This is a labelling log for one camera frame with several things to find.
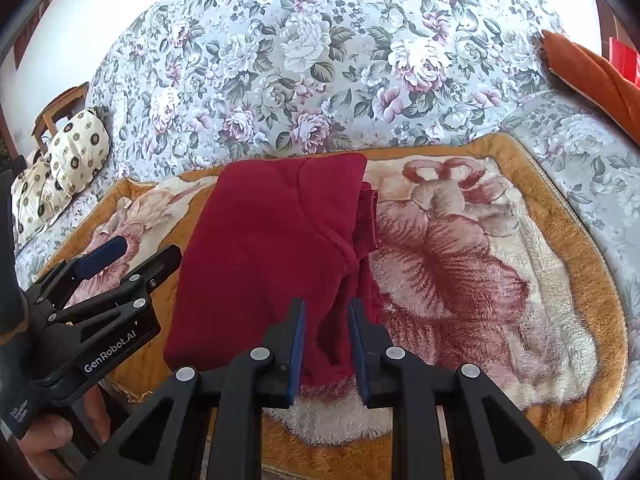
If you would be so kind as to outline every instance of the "bed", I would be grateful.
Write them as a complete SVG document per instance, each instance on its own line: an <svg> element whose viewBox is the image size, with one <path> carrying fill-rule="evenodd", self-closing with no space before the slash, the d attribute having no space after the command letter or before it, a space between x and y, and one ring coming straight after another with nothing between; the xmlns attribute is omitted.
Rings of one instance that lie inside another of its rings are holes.
<svg viewBox="0 0 640 480"><path fill-rule="evenodd" d="M615 478L640 440L640 157L607 116L545 70L547 0L167 0L118 38L87 104L111 134L94 182L17 255L27 287L118 180L160 182L247 157L460 146L500 130L553 181L598 245L625 311L602 443Z"/></svg>

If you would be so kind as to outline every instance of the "blue gripper pad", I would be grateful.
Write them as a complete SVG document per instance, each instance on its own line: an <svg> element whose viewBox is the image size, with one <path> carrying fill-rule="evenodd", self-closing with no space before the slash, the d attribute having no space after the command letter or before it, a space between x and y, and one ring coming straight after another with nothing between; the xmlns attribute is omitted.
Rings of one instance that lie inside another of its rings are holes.
<svg viewBox="0 0 640 480"><path fill-rule="evenodd" d="M289 358L289 381L287 384L287 397L289 405L293 405L293 400L298 392L300 384L300 368L302 367L302 351L305 346L306 327L306 306L304 301L300 301L296 327L293 331L293 344L291 346L291 356Z"/></svg>
<svg viewBox="0 0 640 480"><path fill-rule="evenodd" d="M113 237L97 249L82 256L74 273L79 280L90 280L105 267L110 266L127 252L127 241L122 236Z"/></svg>
<svg viewBox="0 0 640 480"><path fill-rule="evenodd" d="M351 301L347 307L347 323L349 325L349 336L351 339L351 363L356 375L356 383L358 385L358 393L363 404L369 402L371 390L369 387L369 376L367 373L367 362L365 359L364 343L360 335L360 327L358 325L358 317L354 308L354 301Z"/></svg>

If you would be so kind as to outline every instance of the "pillow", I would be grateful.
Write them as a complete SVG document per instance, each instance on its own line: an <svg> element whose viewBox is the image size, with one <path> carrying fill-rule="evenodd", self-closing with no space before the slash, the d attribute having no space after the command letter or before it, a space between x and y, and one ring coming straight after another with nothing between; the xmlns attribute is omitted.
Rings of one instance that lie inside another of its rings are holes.
<svg viewBox="0 0 640 480"><path fill-rule="evenodd" d="M11 186L16 248L52 225L71 198L51 176L50 164L41 158L20 173Z"/></svg>
<svg viewBox="0 0 640 480"><path fill-rule="evenodd" d="M49 147L51 174L73 196L89 184L109 154L109 136L92 108L75 115Z"/></svg>
<svg viewBox="0 0 640 480"><path fill-rule="evenodd" d="M551 72L602 108L640 145L640 88L602 56L561 34L542 32Z"/></svg>

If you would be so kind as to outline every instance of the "metal screw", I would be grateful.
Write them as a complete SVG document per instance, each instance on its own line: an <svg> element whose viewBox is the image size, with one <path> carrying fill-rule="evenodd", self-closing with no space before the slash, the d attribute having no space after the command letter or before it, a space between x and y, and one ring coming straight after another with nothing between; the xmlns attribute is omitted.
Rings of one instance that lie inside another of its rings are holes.
<svg viewBox="0 0 640 480"><path fill-rule="evenodd" d="M267 357L271 355L268 348L264 346L258 346L258 348L254 348L251 350L251 359L254 361L264 361Z"/></svg>
<svg viewBox="0 0 640 480"><path fill-rule="evenodd" d="M460 371L465 377L468 377L469 379L475 379L476 377L478 377L478 375L480 375L480 368L471 363L462 365L460 367Z"/></svg>
<svg viewBox="0 0 640 480"><path fill-rule="evenodd" d="M400 348L399 346L390 346L389 348L386 349L385 354L389 359L398 360L398 359L402 359L406 355L406 352L404 351L403 348Z"/></svg>
<svg viewBox="0 0 640 480"><path fill-rule="evenodd" d="M190 366L185 366L184 368L180 368L175 373L175 378L183 383L187 381L191 381L195 376L196 376L196 370L194 370Z"/></svg>

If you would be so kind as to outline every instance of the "wooden chair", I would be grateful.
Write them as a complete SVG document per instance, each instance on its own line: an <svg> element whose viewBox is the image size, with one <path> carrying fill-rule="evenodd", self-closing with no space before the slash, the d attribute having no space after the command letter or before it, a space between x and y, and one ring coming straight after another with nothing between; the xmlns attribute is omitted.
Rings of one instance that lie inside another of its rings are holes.
<svg viewBox="0 0 640 480"><path fill-rule="evenodd" d="M86 99L87 92L89 90L89 82L75 86L62 92L58 97L53 99L44 110L40 112L36 118L35 126L31 133L31 137L36 141L36 145L40 150L40 153L44 155L47 153L47 145L42 140L42 134L49 130L51 139L56 135L58 129L56 128L56 122L62 117L71 119L74 116L73 108L77 101Z"/></svg>

